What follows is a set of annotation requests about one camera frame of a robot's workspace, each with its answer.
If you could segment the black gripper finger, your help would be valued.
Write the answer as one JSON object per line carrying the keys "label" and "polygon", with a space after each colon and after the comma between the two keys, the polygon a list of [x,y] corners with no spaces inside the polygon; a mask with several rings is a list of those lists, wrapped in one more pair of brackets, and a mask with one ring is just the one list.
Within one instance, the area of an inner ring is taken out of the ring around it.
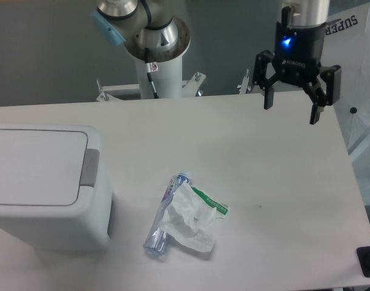
{"label": "black gripper finger", "polygon": [[[271,64],[275,73],[270,77],[266,77],[268,65]],[[258,85],[264,92],[265,110],[270,109],[274,102],[274,87],[273,84],[280,80],[282,75],[282,61],[269,50],[264,50],[256,55],[253,84]]]}
{"label": "black gripper finger", "polygon": [[332,106],[340,99],[342,68],[318,66],[309,76],[303,75],[302,88],[309,96],[312,107],[309,123],[314,125],[326,106]]}

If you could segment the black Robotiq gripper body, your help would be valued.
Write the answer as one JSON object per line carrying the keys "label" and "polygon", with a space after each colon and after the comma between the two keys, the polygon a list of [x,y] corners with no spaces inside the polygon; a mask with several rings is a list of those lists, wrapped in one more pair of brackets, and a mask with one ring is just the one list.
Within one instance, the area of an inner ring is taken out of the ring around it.
{"label": "black Robotiq gripper body", "polygon": [[277,23],[271,61],[277,80],[296,87],[315,81],[319,74],[324,37],[325,24],[284,28]]}

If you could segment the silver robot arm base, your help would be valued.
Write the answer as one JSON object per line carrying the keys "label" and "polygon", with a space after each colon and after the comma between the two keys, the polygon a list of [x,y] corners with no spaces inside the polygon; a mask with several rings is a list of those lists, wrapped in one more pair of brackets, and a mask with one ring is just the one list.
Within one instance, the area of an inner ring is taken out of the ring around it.
{"label": "silver robot arm base", "polygon": [[157,82],[180,93],[182,58],[190,46],[186,23],[173,14],[172,1],[98,1],[90,14],[98,32],[112,45],[123,45],[133,58],[140,87]]}

